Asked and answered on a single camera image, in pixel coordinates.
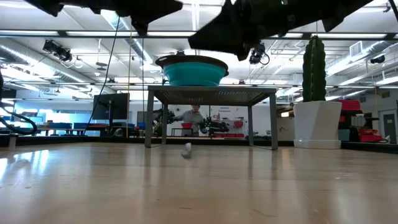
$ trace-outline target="fluorescent light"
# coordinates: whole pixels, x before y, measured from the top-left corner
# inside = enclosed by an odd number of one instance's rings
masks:
[[[372,39],[372,38],[385,38],[387,34],[344,34],[344,33],[339,33],[339,34],[334,34],[334,33],[329,33],[329,34],[318,34],[320,38],[352,38],[352,39]]]
[[[371,89],[373,86],[338,86],[338,88],[361,88],[361,89]]]
[[[18,85],[18,84],[10,83],[10,85],[21,87],[21,88],[25,88],[25,89],[32,90],[32,91],[40,91],[38,88],[36,88],[36,87],[34,87],[32,85],[28,85],[28,84]]]
[[[2,103],[8,103],[8,104],[14,105],[14,102],[11,101],[11,100],[1,100],[1,102],[2,102]]]
[[[347,94],[346,96],[355,96],[355,95],[357,95],[357,94],[360,94],[360,93],[362,93],[362,92],[364,92],[364,91],[365,91],[365,90],[356,91],[356,92],[353,92],[353,93]]]
[[[398,86],[380,86],[380,89],[398,89]]]
[[[148,36],[171,36],[171,37],[190,37],[196,32],[187,32],[187,31],[174,31],[174,32],[162,32],[162,31],[149,31],[147,33]]]
[[[287,33],[283,37],[285,37],[285,38],[301,38],[302,36],[303,36],[303,34],[301,34],[301,33]]]
[[[300,97],[296,98],[295,102],[301,102],[303,100],[304,100],[304,98],[302,96],[300,96]]]
[[[338,98],[340,98],[341,96],[327,96],[326,97],[326,101],[330,101],[330,100],[335,100],[335,99],[338,99]]]
[[[0,30],[0,35],[54,35],[58,36],[57,31],[44,30]]]
[[[386,85],[390,83],[398,82],[398,77],[391,77],[391,78],[385,78],[381,81],[378,81],[376,84],[377,85]]]
[[[285,85],[287,84],[287,80],[267,80],[265,85]]]
[[[386,10],[388,10],[388,8],[386,6],[383,6],[383,7],[380,7],[380,6],[367,6],[367,7],[362,7],[361,9],[358,9],[355,12],[358,12],[358,13],[370,13],[370,12],[384,12]]]
[[[70,36],[105,36],[105,37],[114,37],[116,31],[67,31],[67,35]],[[133,31],[133,36],[138,36],[138,33]],[[129,37],[130,31],[118,31],[118,37]]]

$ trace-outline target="ceiling duct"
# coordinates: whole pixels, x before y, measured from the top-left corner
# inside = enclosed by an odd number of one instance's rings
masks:
[[[379,54],[385,54],[396,41],[359,41],[349,48],[349,52],[327,63],[326,74],[329,76],[341,72],[360,60],[372,59]]]
[[[29,66],[31,72],[37,73],[41,76],[49,77],[57,75],[60,78],[55,80],[58,82],[88,82],[94,83],[95,81],[78,73],[70,68],[66,68],[60,63],[50,59],[44,58],[45,56],[28,49],[27,47],[11,40],[8,38],[0,39],[0,58],[5,58],[6,55],[12,55],[15,61],[19,65]],[[114,90],[105,87],[104,91],[107,93],[115,93]]]
[[[119,16],[114,11],[102,10],[101,15],[105,18],[105,20],[112,26],[114,30],[118,27]],[[119,21],[119,30],[120,31],[130,31],[129,26],[124,21],[123,18],[120,18]],[[137,57],[139,57],[144,63],[152,64],[154,63],[154,57],[149,55],[143,48],[143,46],[139,43],[138,39],[123,39],[125,43],[130,45],[132,50],[136,53]]]

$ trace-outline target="person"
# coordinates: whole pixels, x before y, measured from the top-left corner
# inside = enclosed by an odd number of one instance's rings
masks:
[[[199,112],[200,105],[192,105],[192,110],[188,110],[181,114],[180,116],[174,117],[175,121],[183,121],[184,123],[192,123],[192,135],[191,130],[182,130],[182,136],[193,136],[199,137],[199,123],[203,122],[203,116]],[[206,134],[207,129],[203,128],[200,130],[202,133]]]

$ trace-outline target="monitor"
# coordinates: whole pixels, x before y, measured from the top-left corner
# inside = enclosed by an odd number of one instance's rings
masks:
[[[96,95],[93,103],[93,119],[109,119],[109,102],[113,102],[113,118],[127,119],[127,104],[129,103],[128,93]]]

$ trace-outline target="bowl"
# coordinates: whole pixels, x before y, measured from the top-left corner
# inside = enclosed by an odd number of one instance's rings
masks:
[[[182,128],[192,128],[193,124],[192,123],[182,123],[181,126],[182,126]]]
[[[224,62],[198,55],[168,55],[156,60],[172,86],[218,86],[227,76]]]

